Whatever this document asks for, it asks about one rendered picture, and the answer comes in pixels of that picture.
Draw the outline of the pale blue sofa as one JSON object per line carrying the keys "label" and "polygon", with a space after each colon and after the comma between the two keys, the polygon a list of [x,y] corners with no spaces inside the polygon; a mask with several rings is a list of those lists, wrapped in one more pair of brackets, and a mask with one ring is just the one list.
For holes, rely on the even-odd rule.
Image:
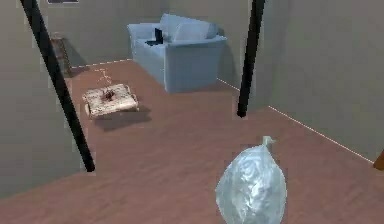
{"label": "pale blue sofa", "polygon": [[168,93],[188,92],[214,84],[219,75],[220,60],[227,38],[218,33],[211,39],[173,41],[149,46],[155,39],[158,23],[128,24],[132,59],[162,84]]}

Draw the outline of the pale blue sofa cushion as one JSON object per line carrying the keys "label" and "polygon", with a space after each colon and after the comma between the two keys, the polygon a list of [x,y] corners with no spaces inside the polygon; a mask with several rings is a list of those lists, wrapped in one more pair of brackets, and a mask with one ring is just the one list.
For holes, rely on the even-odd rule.
{"label": "pale blue sofa cushion", "polygon": [[211,39],[218,33],[218,28],[212,23],[181,23],[178,25],[173,41],[198,41]]}
{"label": "pale blue sofa cushion", "polygon": [[160,29],[162,30],[163,37],[171,38],[175,34],[177,27],[181,23],[194,22],[196,22],[196,19],[177,16],[173,14],[163,14],[160,19]]}

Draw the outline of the black laptop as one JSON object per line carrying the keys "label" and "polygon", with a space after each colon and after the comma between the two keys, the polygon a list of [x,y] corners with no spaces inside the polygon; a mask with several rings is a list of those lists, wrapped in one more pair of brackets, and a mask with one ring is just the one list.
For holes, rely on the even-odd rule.
{"label": "black laptop", "polygon": [[149,46],[159,45],[159,44],[163,43],[162,30],[156,28],[154,34],[155,34],[155,39],[154,40],[146,41],[146,44],[148,44]]}

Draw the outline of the weathered low wooden table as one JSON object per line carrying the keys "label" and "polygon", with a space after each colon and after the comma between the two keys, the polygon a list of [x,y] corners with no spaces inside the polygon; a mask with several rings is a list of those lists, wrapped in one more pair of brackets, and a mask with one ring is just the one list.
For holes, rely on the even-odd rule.
{"label": "weathered low wooden table", "polygon": [[88,90],[82,95],[82,99],[90,118],[120,111],[139,110],[139,101],[126,84]]}

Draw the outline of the tied translucent plastic bag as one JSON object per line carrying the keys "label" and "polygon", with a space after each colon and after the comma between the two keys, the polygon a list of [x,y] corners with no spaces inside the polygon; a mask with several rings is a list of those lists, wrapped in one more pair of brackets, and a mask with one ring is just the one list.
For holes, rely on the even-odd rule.
{"label": "tied translucent plastic bag", "polygon": [[240,152],[224,170],[216,188],[216,204],[225,224],[281,224],[287,200],[282,169],[271,154],[275,140]]}

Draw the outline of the brown wooden furniture corner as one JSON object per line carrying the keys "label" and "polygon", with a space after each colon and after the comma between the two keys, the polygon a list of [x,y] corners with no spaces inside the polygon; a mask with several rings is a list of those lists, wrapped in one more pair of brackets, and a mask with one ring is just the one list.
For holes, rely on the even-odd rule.
{"label": "brown wooden furniture corner", "polygon": [[384,150],[373,163],[373,167],[377,170],[384,171]]}

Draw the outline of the black door frame post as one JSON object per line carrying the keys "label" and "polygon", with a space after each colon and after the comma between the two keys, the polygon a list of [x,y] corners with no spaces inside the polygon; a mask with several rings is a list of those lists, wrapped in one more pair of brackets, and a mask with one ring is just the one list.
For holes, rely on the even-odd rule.
{"label": "black door frame post", "polygon": [[251,16],[247,35],[237,115],[243,118],[247,114],[249,94],[252,84],[254,63],[256,60],[264,5],[266,0],[252,0]]}
{"label": "black door frame post", "polygon": [[37,0],[19,0],[35,41],[39,47],[42,59],[49,73],[51,82],[60,101],[67,123],[71,129],[79,154],[87,172],[94,172],[96,165],[88,147],[81,123],[77,116],[67,84],[61,73],[58,60],[53,50],[51,38],[45,26]]}

